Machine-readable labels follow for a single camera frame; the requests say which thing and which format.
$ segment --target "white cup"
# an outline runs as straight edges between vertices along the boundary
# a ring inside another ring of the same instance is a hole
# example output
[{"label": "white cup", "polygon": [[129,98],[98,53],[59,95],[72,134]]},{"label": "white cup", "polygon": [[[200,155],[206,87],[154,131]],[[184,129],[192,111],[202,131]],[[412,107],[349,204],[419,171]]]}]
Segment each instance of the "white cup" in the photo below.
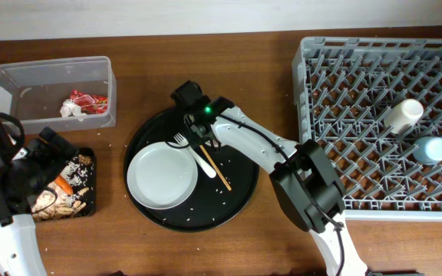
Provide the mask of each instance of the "white cup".
[{"label": "white cup", "polygon": [[408,126],[414,125],[424,114],[424,107],[418,100],[406,99],[391,109],[383,119],[385,127],[391,126],[391,132],[398,134]]}]

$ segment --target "chopstick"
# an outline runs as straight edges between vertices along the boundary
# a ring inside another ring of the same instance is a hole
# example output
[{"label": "chopstick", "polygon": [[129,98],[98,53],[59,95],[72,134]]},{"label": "chopstick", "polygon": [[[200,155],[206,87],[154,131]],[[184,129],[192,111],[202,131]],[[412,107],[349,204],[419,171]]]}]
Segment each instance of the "chopstick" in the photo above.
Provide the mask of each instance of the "chopstick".
[{"label": "chopstick", "polygon": [[207,160],[209,160],[209,163],[211,163],[211,166],[214,168],[214,170],[216,170],[216,173],[218,173],[218,176],[221,178],[221,180],[223,181],[223,183],[226,186],[226,188],[228,189],[228,191],[231,191],[231,187],[229,186],[228,182],[224,178],[224,175],[219,171],[218,166],[216,166],[216,164],[214,163],[211,156],[207,153],[207,150],[204,149],[203,145],[200,145],[200,149],[203,151],[204,155],[206,155]]}]

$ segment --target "robotic arm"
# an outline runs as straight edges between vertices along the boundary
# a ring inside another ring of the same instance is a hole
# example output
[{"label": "robotic arm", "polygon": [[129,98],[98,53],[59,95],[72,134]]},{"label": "robotic arm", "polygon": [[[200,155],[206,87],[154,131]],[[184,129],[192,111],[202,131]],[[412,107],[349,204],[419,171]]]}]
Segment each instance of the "robotic arm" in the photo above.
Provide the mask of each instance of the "robotic arm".
[{"label": "robotic arm", "polygon": [[[368,268],[345,227],[344,186],[316,142],[300,145],[283,139],[250,120],[229,100],[221,97],[211,102],[192,82],[178,88],[172,98],[190,118],[192,147],[216,139],[269,174],[282,211],[301,230],[310,232],[328,275],[366,275]],[[305,180],[300,177],[303,171],[311,171]]]},{"label": "robotic arm", "polygon": [[20,132],[13,145],[0,121],[0,275],[46,275],[31,205],[78,149],[45,128],[41,139],[30,141],[27,155],[14,159],[23,146],[23,127],[9,115],[0,113],[0,119],[13,123]]}]

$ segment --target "white plate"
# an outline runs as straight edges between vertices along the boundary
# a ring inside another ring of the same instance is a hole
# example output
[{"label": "white plate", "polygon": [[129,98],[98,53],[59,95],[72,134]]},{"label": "white plate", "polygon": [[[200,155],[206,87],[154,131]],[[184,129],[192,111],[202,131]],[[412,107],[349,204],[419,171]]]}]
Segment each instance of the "white plate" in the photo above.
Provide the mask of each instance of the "white plate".
[{"label": "white plate", "polygon": [[165,142],[144,147],[127,169],[130,193],[140,204],[152,209],[179,205],[190,196],[196,183],[197,164],[190,153]]}]

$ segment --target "white wall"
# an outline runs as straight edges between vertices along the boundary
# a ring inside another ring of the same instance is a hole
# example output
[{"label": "white wall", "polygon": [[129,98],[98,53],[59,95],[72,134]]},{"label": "white wall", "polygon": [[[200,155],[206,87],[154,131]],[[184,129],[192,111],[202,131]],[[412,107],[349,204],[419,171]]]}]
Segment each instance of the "white wall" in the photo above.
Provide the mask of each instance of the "white wall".
[{"label": "white wall", "polygon": [[0,40],[442,25],[441,0],[0,0]]}]

